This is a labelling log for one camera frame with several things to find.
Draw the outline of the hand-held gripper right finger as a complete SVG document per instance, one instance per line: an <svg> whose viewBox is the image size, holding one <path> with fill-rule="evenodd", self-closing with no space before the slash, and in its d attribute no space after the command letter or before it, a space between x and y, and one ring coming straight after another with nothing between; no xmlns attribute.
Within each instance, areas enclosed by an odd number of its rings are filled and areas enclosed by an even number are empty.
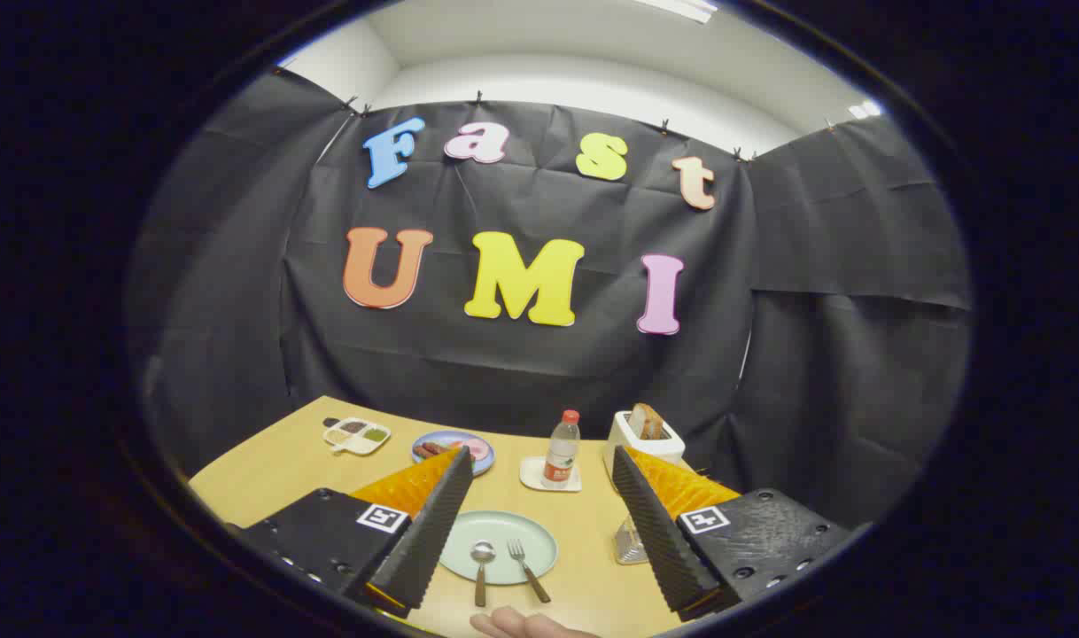
<svg viewBox="0 0 1079 638"><path fill-rule="evenodd" d="M614 448L611 477L681 621L787 589L864 531L777 489L738 494L632 446Z"/></svg>

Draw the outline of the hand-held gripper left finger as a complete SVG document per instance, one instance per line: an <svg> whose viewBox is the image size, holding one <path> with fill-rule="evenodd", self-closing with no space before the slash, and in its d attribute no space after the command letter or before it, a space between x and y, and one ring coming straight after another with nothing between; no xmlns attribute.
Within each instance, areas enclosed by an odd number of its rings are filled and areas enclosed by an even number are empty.
<svg viewBox="0 0 1079 638"><path fill-rule="evenodd" d="M469 448L450 448L351 494L316 488L251 525L227 527L313 587L405 619L423 605L470 491L472 464Z"/></svg>

